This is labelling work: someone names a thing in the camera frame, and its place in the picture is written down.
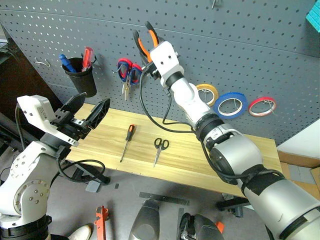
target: orange-handled pliers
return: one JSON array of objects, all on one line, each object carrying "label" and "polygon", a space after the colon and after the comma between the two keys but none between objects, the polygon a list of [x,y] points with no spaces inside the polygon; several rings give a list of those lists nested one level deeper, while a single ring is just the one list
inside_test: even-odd
[{"label": "orange-handled pliers", "polygon": [[[158,38],[158,35],[157,35],[155,29],[152,27],[151,23],[148,21],[145,22],[145,26],[148,29],[149,34],[151,35],[151,38],[153,41],[153,46],[154,47],[158,46],[159,45],[159,38]],[[133,30],[132,33],[133,33],[133,39],[134,39],[135,44],[138,47],[140,53],[142,53],[147,58],[148,62],[151,63],[152,60],[150,57],[150,53],[145,48],[145,46],[142,44],[138,31]]]},{"label": "orange-handled pliers", "polygon": [[97,240],[106,240],[106,223],[107,218],[109,216],[108,208],[105,208],[103,205],[98,206],[95,211],[95,218],[94,224],[96,225],[96,236]]}]

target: red-handled screwdriver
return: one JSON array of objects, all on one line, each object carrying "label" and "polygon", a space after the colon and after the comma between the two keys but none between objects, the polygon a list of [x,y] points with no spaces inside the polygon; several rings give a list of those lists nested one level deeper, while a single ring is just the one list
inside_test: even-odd
[{"label": "red-handled screwdriver", "polygon": [[125,146],[124,146],[124,149],[123,149],[123,152],[122,152],[122,156],[121,156],[121,159],[120,159],[120,163],[122,162],[122,160],[124,159],[124,155],[125,155],[125,152],[127,150],[127,146],[128,146],[128,143],[131,141],[132,139],[132,136],[134,135],[134,132],[135,132],[135,125],[134,124],[131,124],[129,126],[129,129],[128,129],[128,132],[126,134],[126,143],[125,143]]}]

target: scissors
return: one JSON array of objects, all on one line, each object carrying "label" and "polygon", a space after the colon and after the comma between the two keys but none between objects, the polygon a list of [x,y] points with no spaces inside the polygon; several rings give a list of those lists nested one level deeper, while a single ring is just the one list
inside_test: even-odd
[{"label": "scissors", "polygon": [[167,139],[162,140],[162,138],[158,137],[157,139],[154,140],[154,146],[157,149],[157,151],[156,151],[153,167],[155,167],[161,151],[166,150],[169,147],[169,141]]},{"label": "scissors", "polygon": [[126,101],[130,87],[139,83],[142,69],[138,64],[132,63],[130,59],[120,58],[117,62],[117,73],[123,82],[122,94],[124,94],[124,100]]}]

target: wooden tabletop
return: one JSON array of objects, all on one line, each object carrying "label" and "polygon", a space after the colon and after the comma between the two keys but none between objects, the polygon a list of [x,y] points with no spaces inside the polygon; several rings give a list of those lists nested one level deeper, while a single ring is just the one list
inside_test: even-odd
[{"label": "wooden tabletop", "polygon": [[[80,120],[85,119],[92,108],[93,105],[85,103],[75,117]],[[154,119],[159,123],[162,121],[161,118]],[[135,133],[128,143],[123,161],[120,162],[130,124],[136,125]],[[189,127],[179,124],[169,128],[190,130]],[[263,164],[267,169],[282,171],[273,139],[252,135],[247,137],[260,149]],[[154,146],[156,138],[169,140],[170,146],[160,153],[158,162],[153,168],[157,151]],[[103,162],[108,169],[243,197],[237,186],[223,182],[211,169],[194,134],[162,130],[146,115],[109,109],[99,126],[79,143],[78,147],[71,148],[68,160],[95,159]]]}]

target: orange tool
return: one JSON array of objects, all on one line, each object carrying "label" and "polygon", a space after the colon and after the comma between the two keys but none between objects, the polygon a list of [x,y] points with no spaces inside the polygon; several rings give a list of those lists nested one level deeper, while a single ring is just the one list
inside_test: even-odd
[{"label": "orange tool", "polygon": [[94,225],[96,225],[96,236],[97,240],[106,240],[106,224],[109,212],[108,208],[105,208],[103,205],[98,206],[95,211],[96,220],[94,221]]},{"label": "orange tool", "polygon": [[124,146],[122,155],[121,155],[120,163],[121,163],[122,160],[124,159],[124,155],[125,155],[125,152],[126,152],[126,150],[127,150],[128,143],[131,141],[132,136],[134,135],[135,127],[136,127],[136,125],[130,124],[130,126],[129,126],[129,128],[128,128],[128,132],[127,132],[127,134],[126,134],[126,139],[125,139],[125,140],[126,140],[126,143],[125,143],[125,146]]},{"label": "orange tool", "polygon": [[[149,34],[151,35],[152,41],[153,41],[153,46],[156,47],[159,45],[159,38],[158,35],[155,31],[155,29],[152,27],[151,23],[146,21],[145,22],[145,26],[149,31]],[[139,51],[147,58],[147,61],[149,63],[152,62],[151,57],[150,57],[150,53],[148,52],[148,50],[145,48],[145,46],[142,44],[141,39],[139,37],[139,33],[136,30],[133,30],[133,38],[135,41],[136,46],[138,47]]]},{"label": "orange tool", "polygon": [[215,223],[215,225],[219,229],[220,233],[223,234],[224,233],[224,229],[225,229],[225,225],[220,221],[217,221]]}]

